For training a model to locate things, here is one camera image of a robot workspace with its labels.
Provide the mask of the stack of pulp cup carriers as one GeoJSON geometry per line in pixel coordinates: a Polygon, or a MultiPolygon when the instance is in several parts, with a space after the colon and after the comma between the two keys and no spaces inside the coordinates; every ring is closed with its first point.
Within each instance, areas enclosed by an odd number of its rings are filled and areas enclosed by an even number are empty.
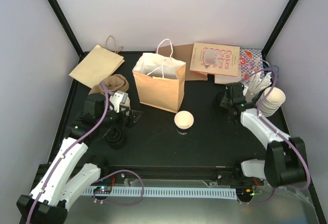
{"type": "MultiPolygon", "coordinates": [[[[101,82],[103,82],[105,84],[108,91],[113,92],[113,93],[115,93],[116,91],[127,92],[129,89],[129,82],[121,74],[110,75],[110,76],[106,77],[105,79],[103,79],[101,82]]],[[[104,89],[101,87],[100,83],[93,86],[88,95],[96,94],[96,93],[100,93],[102,95],[105,94],[104,89]]]]}

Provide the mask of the stack of plain paper cups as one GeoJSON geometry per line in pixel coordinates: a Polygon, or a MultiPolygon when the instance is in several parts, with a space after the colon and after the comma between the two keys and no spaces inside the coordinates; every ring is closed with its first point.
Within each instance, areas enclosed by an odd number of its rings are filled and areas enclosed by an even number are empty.
{"type": "Polygon", "coordinates": [[[285,102],[285,93],[279,88],[274,87],[266,99],[265,96],[269,93],[271,87],[264,90],[259,100],[256,102],[256,106],[260,107],[260,113],[265,117],[272,116],[279,107],[285,102]]]}

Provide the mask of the orange paper bag white handles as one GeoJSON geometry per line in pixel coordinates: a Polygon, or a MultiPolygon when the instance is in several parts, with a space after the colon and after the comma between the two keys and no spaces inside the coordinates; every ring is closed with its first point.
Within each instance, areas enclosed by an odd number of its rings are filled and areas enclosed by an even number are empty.
{"type": "Polygon", "coordinates": [[[132,72],[141,104],[177,113],[185,94],[186,63],[173,58],[173,45],[169,42],[170,55],[143,53],[132,72]]]}

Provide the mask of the black printed paper cup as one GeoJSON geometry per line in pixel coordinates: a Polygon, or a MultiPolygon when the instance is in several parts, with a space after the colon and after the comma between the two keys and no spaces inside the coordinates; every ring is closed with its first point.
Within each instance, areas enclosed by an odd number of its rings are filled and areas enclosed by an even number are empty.
{"type": "Polygon", "coordinates": [[[174,117],[176,130],[180,135],[186,135],[194,123],[194,116],[189,111],[180,111],[174,117]]]}

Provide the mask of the stack of white paper cups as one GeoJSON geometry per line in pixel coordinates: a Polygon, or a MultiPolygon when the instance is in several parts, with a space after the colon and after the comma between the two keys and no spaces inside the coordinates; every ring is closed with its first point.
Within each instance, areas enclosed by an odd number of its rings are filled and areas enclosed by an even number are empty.
{"type": "Polygon", "coordinates": [[[131,109],[129,97],[126,98],[126,101],[124,102],[123,106],[128,107],[128,109],[131,109]]]}

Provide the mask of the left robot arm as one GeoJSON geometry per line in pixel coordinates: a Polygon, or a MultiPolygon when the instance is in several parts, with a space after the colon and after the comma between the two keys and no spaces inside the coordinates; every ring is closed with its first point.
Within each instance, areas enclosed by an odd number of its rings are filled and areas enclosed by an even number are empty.
{"type": "Polygon", "coordinates": [[[71,174],[91,143],[105,138],[110,148],[126,144],[124,128],[134,126],[139,118],[130,109],[126,92],[90,94],[84,108],[68,125],[61,147],[52,164],[30,192],[21,195],[17,207],[26,223],[64,223],[68,210],[82,191],[92,183],[110,177],[108,162],[92,156],[82,169],[71,174]]]}

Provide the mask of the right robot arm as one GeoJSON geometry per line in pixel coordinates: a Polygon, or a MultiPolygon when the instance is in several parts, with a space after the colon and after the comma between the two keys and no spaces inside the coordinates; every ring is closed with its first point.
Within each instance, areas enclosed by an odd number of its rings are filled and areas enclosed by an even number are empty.
{"type": "Polygon", "coordinates": [[[217,95],[216,103],[253,133],[262,143],[266,154],[264,160],[239,162],[233,171],[234,181],[244,185],[254,177],[266,180],[274,188],[308,188],[311,176],[304,141],[299,137],[290,137],[262,116],[253,103],[246,101],[243,88],[240,82],[227,84],[225,91],[217,95]]]}

